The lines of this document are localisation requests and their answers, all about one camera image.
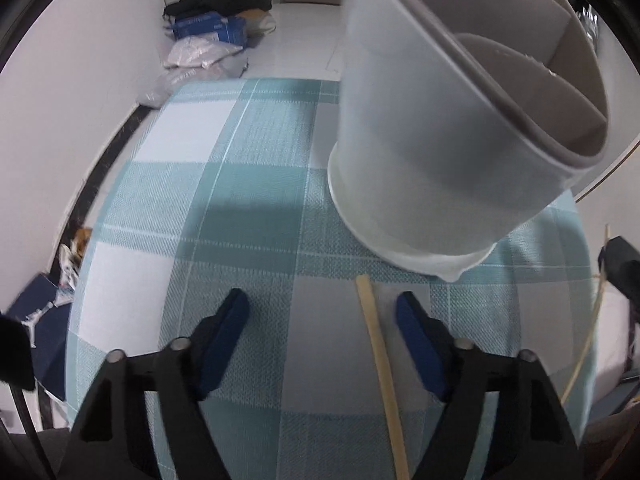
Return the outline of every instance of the plastic bag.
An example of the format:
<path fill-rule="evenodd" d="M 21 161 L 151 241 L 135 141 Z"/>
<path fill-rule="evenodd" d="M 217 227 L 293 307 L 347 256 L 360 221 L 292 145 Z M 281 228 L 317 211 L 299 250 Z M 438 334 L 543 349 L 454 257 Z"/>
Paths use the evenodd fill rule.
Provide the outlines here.
<path fill-rule="evenodd" d="M 235 54 L 240 50 L 242 47 L 239 45 L 218 41 L 216 32 L 201 36 L 188 36 L 175 42 L 164 66 L 166 68 L 174 66 L 209 68 L 223 57 Z"/>
<path fill-rule="evenodd" d="M 138 96 L 138 103 L 150 108 L 161 108 L 182 85 L 192 81 L 216 81 L 239 78 L 248 66 L 246 52 L 227 56 L 209 68 L 173 68 L 159 75 L 153 89 Z"/>
<path fill-rule="evenodd" d="M 270 12 L 250 9 L 240 12 L 238 16 L 246 20 L 246 34 L 249 38 L 267 35 L 276 28 L 276 20 Z"/>

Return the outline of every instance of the blue gripper pad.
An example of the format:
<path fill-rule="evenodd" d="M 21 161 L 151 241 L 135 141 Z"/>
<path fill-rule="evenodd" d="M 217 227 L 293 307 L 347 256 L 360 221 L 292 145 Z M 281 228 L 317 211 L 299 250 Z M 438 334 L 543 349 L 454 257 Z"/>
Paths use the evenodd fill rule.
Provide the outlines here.
<path fill-rule="evenodd" d="M 452 390 L 449 371 L 453 361 L 453 337 L 441 321 L 427 315 L 412 292 L 398 296 L 396 323 L 422 386 L 447 402 Z"/>
<path fill-rule="evenodd" d="M 194 387 L 203 400 L 220 386 L 226 367 L 249 319 L 249 298 L 232 288 L 214 316 L 198 323 L 191 334 Z"/>

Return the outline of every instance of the white plastic bag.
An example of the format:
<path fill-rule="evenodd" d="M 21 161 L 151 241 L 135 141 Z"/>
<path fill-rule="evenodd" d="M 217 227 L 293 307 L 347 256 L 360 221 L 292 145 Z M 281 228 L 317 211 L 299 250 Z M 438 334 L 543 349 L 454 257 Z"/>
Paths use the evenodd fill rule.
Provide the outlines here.
<path fill-rule="evenodd" d="M 172 68 L 159 75 L 151 91 L 138 96 L 138 103 L 151 108 L 161 108 L 169 97 L 182 85 L 191 81 L 216 81 L 239 78 L 246 70 L 247 54 L 240 52 L 227 56 L 209 68 Z"/>
<path fill-rule="evenodd" d="M 209 68 L 223 57 L 242 50 L 239 45 L 218 41 L 218 34 L 212 32 L 201 36 L 187 36 L 175 42 L 164 66 L 184 68 Z"/>

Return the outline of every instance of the table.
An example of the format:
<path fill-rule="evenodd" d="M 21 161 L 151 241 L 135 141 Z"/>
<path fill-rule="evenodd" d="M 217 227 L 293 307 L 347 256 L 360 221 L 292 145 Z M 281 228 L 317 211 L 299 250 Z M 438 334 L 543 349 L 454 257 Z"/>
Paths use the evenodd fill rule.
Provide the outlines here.
<path fill-rule="evenodd" d="M 188 335 L 238 286 L 252 303 L 222 386 L 202 404 L 234 480 L 394 477 L 382 400 L 354 278 L 374 282 L 410 470 L 442 407 L 420 385 L 392 318 L 412 290 L 454 336 L 537 352 L 558 391 L 584 343 L 591 269 L 570 193 L 501 240 L 455 283 L 397 269 L 363 248 L 331 202 L 338 83 L 199 82 L 150 124 L 104 203 L 70 317 L 73 419 L 106 352 L 152 352 Z M 565 406 L 580 434 L 591 353 Z M 148 396 L 163 476 L 174 477 Z M 495 414 L 488 395 L 468 478 L 479 478 Z"/>

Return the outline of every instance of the black baseboard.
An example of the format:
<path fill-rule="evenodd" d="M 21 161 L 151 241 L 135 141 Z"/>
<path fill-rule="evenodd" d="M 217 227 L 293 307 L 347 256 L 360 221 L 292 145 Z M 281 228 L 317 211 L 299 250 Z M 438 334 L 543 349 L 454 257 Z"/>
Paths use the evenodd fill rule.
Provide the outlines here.
<path fill-rule="evenodd" d="M 51 410 L 51 398 L 47 395 L 38 381 L 37 384 L 37 395 L 38 395 L 38 409 L 40 410 L 40 421 L 42 423 L 43 430 L 52 430 L 53 428 L 53 413 Z"/>
<path fill-rule="evenodd" d="M 78 199 L 71 209 L 71 214 L 66 220 L 66 225 L 62 231 L 62 236 L 58 241 L 57 247 L 59 247 L 60 244 L 65 244 L 66 246 L 71 244 L 71 240 L 76 234 L 76 231 L 84 225 L 86 216 L 89 214 L 89 210 L 94 203 L 95 197 L 100 191 L 100 186 L 104 182 L 104 179 L 109 173 L 113 163 L 116 161 L 142 121 L 149 115 L 151 110 L 152 108 L 147 106 L 138 106 L 138 108 L 133 110 L 131 115 L 118 130 L 118 133 L 115 134 L 113 139 L 111 139 L 111 142 L 102 153 L 102 156 L 100 156 L 98 163 L 92 169 L 82 191 L 78 195 Z M 53 263 L 51 264 L 49 279 L 55 284 L 60 282 L 60 263 L 58 261 L 58 254 L 56 254 L 53 259 Z"/>

